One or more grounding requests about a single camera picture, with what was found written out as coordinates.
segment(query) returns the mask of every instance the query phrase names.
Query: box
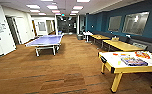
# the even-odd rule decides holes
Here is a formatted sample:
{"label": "box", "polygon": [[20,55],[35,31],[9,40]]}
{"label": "box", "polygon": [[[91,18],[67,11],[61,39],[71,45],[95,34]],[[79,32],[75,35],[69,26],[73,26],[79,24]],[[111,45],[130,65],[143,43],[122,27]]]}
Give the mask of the box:
{"label": "box", "polygon": [[119,41],[119,37],[112,37],[111,41]]}

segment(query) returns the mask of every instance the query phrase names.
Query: white wall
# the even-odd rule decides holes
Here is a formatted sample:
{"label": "white wall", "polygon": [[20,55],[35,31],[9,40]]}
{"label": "white wall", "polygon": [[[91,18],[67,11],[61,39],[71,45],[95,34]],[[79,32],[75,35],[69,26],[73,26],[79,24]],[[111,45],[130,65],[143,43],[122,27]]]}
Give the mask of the white wall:
{"label": "white wall", "polygon": [[7,53],[15,50],[16,46],[13,41],[11,32],[9,30],[9,26],[7,24],[2,6],[0,5],[0,27],[3,28],[2,24],[5,25],[4,28],[0,32],[0,55],[4,54],[6,55]]}
{"label": "white wall", "polygon": [[[34,20],[37,35],[48,35],[52,32],[52,29],[50,29],[50,26],[48,26],[49,24],[47,23],[47,21],[55,20],[55,17],[32,17],[32,20]],[[43,31],[39,31],[38,22],[45,22],[46,33],[44,33]]]}
{"label": "white wall", "polygon": [[29,13],[22,12],[19,10],[15,10],[12,8],[4,7],[3,6],[3,11],[6,16],[12,16],[16,18],[23,18],[24,19],[24,26],[22,28],[26,29],[27,35],[28,35],[28,40],[33,39],[35,37],[33,26],[32,26],[32,18]]}

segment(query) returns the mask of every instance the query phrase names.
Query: recessed light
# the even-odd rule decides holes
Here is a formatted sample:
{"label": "recessed light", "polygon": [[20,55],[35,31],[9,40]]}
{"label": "recessed light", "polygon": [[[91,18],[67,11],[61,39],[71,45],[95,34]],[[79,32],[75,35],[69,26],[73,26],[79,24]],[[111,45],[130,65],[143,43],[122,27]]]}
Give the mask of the recessed light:
{"label": "recessed light", "polygon": [[71,13],[78,13],[79,11],[71,11]]}
{"label": "recessed light", "polygon": [[46,13],[39,13],[39,15],[46,15]]}
{"label": "recessed light", "polygon": [[57,3],[56,3],[56,2],[53,2],[52,4],[53,4],[53,5],[56,5]]}
{"label": "recessed light", "polygon": [[53,0],[41,0],[41,1],[53,1]]}
{"label": "recessed light", "polygon": [[55,6],[55,5],[48,5],[47,6],[49,9],[57,9],[57,6]]}
{"label": "recessed light", "polygon": [[70,15],[76,15],[76,14],[74,14],[74,13],[71,13]]}
{"label": "recessed light", "polygon": [[73,9],[79,9],[79,10],[82,9],[82,8],[83,8],[83,6],[74,6],[73,7]]}
{"label": "recessed light", "polygon": [[77,2],[89,2],[90,0],[77,0]]}
{"label": "recessed light", "polygon": [[31,12],[40,12],[39,10],[30,10]]}
{"label": "recessed light", "polygon": [[30,8],[36,8],[36,9],[40,9],[40,7],[38,5],[26,5],[27,7]]}
{"label": "recessed light", "polygon": [[59,13],[59,10],[52,10],[53,13]]}
{"label": "recessed light", "polygon": [[55,15],[61,15],[60,13],[56,13]]}

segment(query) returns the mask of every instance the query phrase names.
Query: wooden floor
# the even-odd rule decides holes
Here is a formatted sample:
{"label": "wooden floor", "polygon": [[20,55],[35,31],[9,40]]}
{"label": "wooden floor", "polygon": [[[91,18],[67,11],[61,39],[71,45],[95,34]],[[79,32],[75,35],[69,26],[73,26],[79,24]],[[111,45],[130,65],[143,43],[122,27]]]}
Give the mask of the wooden floor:
{"label": "wooden floor", "polygon": [[[114,74],[101,74],[97,46],[64,35],[60,50],[17,45],[0,57],[0,94],[112,94]],[[117,94],[152,94],[152,73],[123,74]]]}

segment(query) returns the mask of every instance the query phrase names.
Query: door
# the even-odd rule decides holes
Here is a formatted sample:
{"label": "door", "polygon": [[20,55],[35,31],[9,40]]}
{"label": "door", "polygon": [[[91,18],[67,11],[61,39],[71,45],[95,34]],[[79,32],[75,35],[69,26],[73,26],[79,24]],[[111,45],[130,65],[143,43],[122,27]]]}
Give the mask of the door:
{"label": "door", "polygon": [[17,32],[19,33],[21,44],[28,42],[30,39],[28,37],[28,32],[26,30],[25,21],[22,17],[16,17],[15,23],[17,26]]}
{"label": "door", "polygon": [[6,17],[15,45],[20,44],[19,34],[17,33],[16,25],[12,17]]}
{"label": "door", "polygon": [[6,22],[0,22],[0,46],[4,55],[15,50],[16,46]]}
{"label": "door", "polygon": [[46,20],[34,20],[37,36],[48,35]]}

